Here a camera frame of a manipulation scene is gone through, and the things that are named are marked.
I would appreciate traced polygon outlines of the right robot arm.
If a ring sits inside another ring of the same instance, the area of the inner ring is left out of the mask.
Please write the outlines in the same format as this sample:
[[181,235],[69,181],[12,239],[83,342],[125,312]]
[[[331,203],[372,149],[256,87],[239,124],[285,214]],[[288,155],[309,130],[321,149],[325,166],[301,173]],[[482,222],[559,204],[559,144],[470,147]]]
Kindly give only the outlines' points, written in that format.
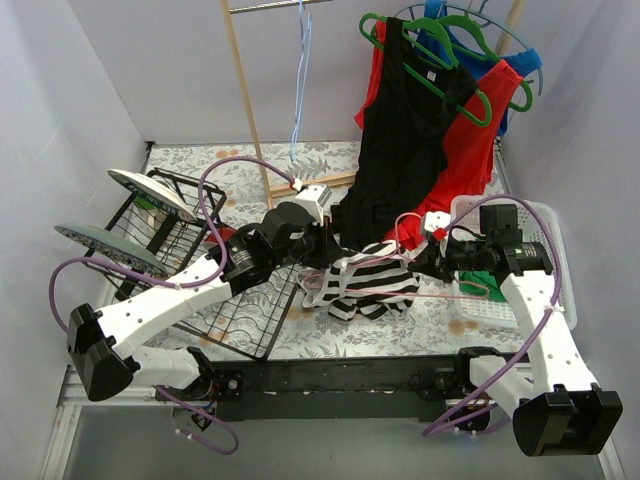
[[620,396],[602,389],[574,342],[558,301],[561,256],[546,223],[525,200],[498,194],[458,216],[426,214],[426,242],[409,268],[443,281],[457,271],[486,271],[496,280],[525,342],[510,359],[470,353],[452,373],[464,398],[422,433],[459,425],[453,414],[487,394],[511,419],[529,457],[598,455],[623,412]]

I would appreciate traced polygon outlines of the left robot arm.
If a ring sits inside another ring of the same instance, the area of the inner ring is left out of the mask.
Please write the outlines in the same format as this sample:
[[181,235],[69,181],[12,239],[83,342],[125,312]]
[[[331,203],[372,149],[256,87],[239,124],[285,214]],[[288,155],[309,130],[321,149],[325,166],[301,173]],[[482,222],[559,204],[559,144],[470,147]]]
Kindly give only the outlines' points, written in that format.
[[77,307],[69,318],[67,350],[88,399],[104,401],[134,385],[205,398],[216,375],[199,348],[168,350],[149,347],[147,341],[208,306],[265,283],[276,269],[323,269],[342,256],[329,217],[316,219],[305,207],[283,202],[262,222],[218,240],[166,285],[98,310],[88,304]]

